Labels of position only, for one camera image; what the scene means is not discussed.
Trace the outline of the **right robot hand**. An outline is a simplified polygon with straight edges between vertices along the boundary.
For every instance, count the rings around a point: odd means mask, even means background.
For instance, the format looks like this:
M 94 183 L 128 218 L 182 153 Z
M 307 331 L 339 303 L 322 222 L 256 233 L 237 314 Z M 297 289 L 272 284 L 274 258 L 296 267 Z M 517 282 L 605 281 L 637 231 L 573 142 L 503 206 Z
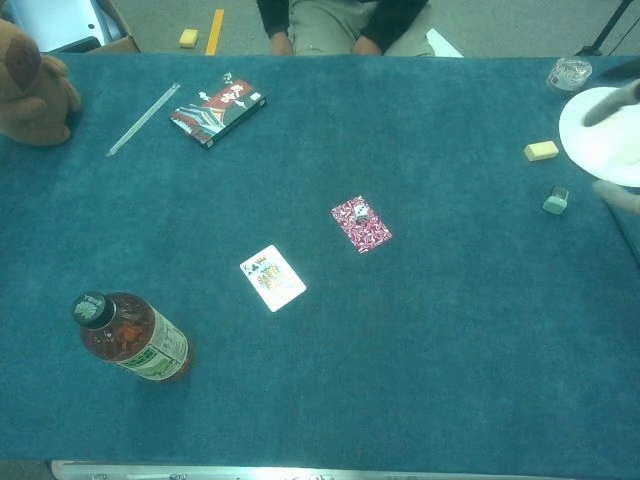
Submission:
M 582 119 L 584 127 L 602 123 L 623 107 L 639 103 L 639 59 L 625 61 L 611 67 L 601 74 L 603 80 L 628 80 L 628 83 L 615 89 L 603 100 L 591 107 Z M 632 194 L 614 183 L 597 180 L 593 190 L 610 206 L 639 215 L 639 195 Z

